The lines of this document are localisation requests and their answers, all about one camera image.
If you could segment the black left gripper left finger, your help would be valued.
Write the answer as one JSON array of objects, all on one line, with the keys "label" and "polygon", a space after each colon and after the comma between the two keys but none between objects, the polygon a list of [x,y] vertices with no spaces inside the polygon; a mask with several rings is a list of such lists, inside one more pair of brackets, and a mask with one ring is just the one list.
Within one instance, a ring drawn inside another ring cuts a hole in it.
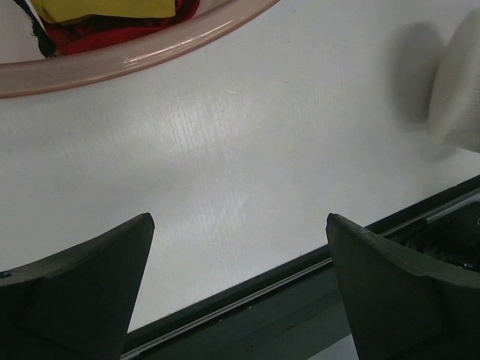
[{"label": "black left gripper left finger", "polygon": [[119,359],[154,235],[149,213],[1,273],[2,359]]}]

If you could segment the white mesh laundry bag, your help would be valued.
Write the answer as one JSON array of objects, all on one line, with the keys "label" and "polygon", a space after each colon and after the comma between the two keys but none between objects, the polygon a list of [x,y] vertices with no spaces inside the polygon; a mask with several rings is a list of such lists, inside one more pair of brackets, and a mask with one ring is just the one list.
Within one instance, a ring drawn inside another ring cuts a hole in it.
[{"label": "white mesh laundry bag", "polygon": [[429,103],[430,135],[479,152],[479,10],[469,12],[445,48]]}]

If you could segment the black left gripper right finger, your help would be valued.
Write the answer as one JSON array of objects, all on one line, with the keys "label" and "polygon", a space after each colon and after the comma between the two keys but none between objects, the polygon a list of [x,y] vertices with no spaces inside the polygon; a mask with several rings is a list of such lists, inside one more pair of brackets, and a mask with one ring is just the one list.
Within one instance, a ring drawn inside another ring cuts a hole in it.
[{"label": "black left gripper right finger", "polygon": [[326,234],[360,359],[479,358],[479,273],[339,214]]}]

